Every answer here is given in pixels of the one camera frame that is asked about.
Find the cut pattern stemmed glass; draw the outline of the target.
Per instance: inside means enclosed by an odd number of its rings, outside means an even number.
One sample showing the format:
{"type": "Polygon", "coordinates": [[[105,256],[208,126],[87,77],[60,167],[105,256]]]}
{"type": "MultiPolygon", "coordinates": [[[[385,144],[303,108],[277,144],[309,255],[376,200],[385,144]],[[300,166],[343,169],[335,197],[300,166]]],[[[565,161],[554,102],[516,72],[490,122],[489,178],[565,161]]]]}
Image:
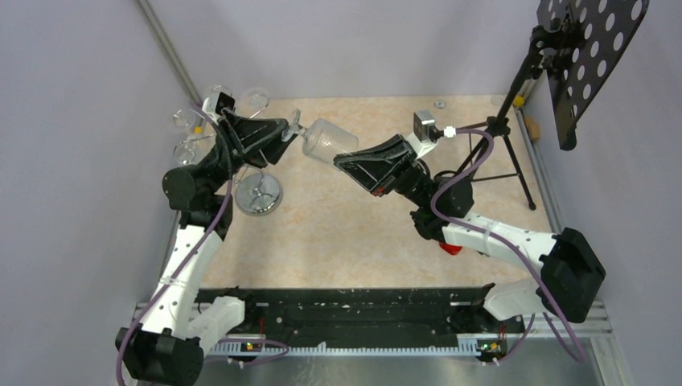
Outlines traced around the cut pattern stemmed glass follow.
{"type": "Polygon", "coordinates": [[[281,140],[286,142],[294,137],[302,138],[302,153],[308,158],[334,166],[337,156],[359,149],[359,139],[336,124],[319,118],[309,126],[303,126],[300,118],[301,111],[295,109],[287,119],[288,125],[281,134],[281,140]]]}

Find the clear plain wine glass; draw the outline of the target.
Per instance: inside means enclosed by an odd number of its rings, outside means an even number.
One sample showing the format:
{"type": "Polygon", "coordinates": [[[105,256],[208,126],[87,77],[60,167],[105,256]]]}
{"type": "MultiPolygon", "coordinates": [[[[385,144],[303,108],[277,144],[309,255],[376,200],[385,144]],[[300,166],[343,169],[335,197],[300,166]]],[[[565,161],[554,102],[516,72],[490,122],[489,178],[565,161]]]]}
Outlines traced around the clear plain wine glass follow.
{"type": "Polygon", "coordinates": [[[269,91],[255,87],[243,92],[240,98],[240,113],[245,117],[255,117],[269,105],[269,91]]]}

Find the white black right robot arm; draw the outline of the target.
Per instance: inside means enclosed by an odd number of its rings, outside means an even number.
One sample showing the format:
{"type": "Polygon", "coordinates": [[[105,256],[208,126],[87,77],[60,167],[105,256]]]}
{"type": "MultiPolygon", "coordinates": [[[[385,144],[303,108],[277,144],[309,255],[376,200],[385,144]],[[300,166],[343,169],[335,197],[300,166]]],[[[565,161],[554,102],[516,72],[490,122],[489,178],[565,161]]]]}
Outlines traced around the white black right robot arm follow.
{"type": "Polygon", "coordinates": [[[471,310],[481,331],[521,314],[551,313],[582,323],[597,297],[606,271],[585,236],[576,229],[559,233],[517,228],[473,212],[473,188],[463,174],[431,177],[421,157],[435,143],[397,134],[379,146],[338,154],[334,166],[375,197],[391,192],[417,206],[410,216],[426,240],[473,249],[486,257],[518,264],[532,275],[525,281],[492,284],[471,310]]]}

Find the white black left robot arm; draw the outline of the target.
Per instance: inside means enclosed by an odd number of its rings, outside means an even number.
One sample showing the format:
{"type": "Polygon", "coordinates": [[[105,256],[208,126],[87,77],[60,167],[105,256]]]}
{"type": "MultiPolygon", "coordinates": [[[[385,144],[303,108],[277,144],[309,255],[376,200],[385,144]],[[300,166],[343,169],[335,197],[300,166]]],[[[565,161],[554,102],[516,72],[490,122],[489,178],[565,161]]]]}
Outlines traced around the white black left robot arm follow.
{"type": "Polygon", "coordinates": [[[220,118],[212,147],[196,161],[167,171],[162,189],[180,214],[175,243],[151,299],[115,345],[116,382],[126,379],[162,385],[193,385],[211,349],[233,328],[252,330],[255,307],[231,297],[217,298],[196,318],[195,299],[210,261],[232,222],[232,185],[244,165],[276,164],[293,141],[285,118],[220,118]]]}

